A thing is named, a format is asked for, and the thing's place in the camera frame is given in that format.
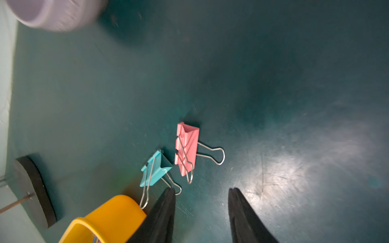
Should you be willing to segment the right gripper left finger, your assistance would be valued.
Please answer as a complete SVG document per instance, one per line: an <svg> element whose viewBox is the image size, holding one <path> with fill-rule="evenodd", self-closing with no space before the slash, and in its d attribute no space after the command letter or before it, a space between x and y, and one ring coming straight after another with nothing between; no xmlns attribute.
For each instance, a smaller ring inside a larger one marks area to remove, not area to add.
<svg viewBox="0 0 389 243"><path fill-rule="evenodd" d="M176 195L167 188L146 219L127 240L129 243L171 243L173 240Z"/></svg>

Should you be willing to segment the yellow plastic storage box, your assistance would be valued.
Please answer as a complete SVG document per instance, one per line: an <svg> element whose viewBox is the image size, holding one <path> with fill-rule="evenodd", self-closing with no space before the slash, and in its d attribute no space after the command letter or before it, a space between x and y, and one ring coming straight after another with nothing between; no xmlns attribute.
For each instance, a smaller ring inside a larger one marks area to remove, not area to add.
<svg viewBox="0 0 389 243"><path fill-rule="evenodd" d="M74 219L61 243L125 243L146 218L138 203L126 195L116 195L85 217Z"/></svg>

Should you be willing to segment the teal binder clip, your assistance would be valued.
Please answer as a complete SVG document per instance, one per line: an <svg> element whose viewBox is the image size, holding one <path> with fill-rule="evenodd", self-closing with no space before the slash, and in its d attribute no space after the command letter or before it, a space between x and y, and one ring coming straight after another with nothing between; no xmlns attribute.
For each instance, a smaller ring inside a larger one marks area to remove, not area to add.
<svg viewBox="0 0 389 243"><path fill-rule="evenodd" d="M175 195L182 193L182 187L177 184L171 175L169 174L173 165L164 156L162 150L157 150L142 167L142 178L140 187L142 188L142 197L139 207L143 210L147 207L150 198L150 187L154 186L157 182L163 181L169 188L176 187Z"/></svg>

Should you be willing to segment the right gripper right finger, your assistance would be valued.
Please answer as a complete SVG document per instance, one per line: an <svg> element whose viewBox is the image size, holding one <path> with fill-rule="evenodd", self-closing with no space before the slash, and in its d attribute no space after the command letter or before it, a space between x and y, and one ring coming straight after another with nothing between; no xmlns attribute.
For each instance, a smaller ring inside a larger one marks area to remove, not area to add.
<svg viewBox="0 0 389 243"><path fill-rule="evenodd" d="M238 188L230 188L228 209L234 243L276 243Z"/></svg>

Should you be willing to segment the pink binder clip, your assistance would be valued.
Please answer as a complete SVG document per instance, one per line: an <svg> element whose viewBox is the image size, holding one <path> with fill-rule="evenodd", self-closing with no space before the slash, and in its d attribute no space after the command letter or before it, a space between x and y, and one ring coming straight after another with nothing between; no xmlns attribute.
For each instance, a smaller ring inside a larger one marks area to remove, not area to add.
<svg viewBox="0 0 389 243"><path fill-rule="evenodd" d="M199 140L200 129L184 122L177 124L175 140L174 164L178 165L182 177L186 177L187 183L192 184L197 157L208 158L216 165L221 166L225 161L225 150L222 147L209 147ZM198 153L198 147L203 147L211 152L219 151L222 159L217 161L212 155Z"/></svg>

